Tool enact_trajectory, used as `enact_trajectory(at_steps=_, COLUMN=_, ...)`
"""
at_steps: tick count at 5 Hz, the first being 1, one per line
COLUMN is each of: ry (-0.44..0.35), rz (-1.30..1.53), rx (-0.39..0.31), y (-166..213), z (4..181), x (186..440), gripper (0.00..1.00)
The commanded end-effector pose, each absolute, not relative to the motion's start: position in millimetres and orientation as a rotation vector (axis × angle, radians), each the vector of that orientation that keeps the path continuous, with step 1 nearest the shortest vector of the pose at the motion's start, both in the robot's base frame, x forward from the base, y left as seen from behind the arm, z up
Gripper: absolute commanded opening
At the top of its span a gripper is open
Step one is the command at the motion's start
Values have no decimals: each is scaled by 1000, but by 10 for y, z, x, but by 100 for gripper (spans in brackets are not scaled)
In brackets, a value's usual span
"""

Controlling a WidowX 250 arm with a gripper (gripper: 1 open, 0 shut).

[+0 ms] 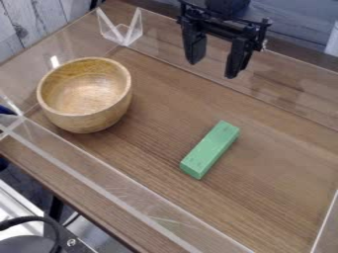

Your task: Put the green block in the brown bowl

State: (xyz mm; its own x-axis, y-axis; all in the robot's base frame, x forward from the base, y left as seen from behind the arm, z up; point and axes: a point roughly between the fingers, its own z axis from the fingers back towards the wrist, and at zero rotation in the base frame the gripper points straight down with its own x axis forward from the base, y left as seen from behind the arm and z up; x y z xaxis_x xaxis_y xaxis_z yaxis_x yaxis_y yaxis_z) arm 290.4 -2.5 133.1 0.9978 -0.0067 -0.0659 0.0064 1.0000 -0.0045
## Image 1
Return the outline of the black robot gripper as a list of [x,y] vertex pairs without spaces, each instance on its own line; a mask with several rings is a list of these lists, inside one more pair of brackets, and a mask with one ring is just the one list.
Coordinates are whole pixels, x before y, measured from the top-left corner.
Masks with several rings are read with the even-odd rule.
[[184,56],[194,65],[206,55],[207,34],[232,41],[224,76],[234,79],[246,69],[252,51],[267,43],[266,34],[272,22],[268,18],[243,18],[251,0],[177,0]]

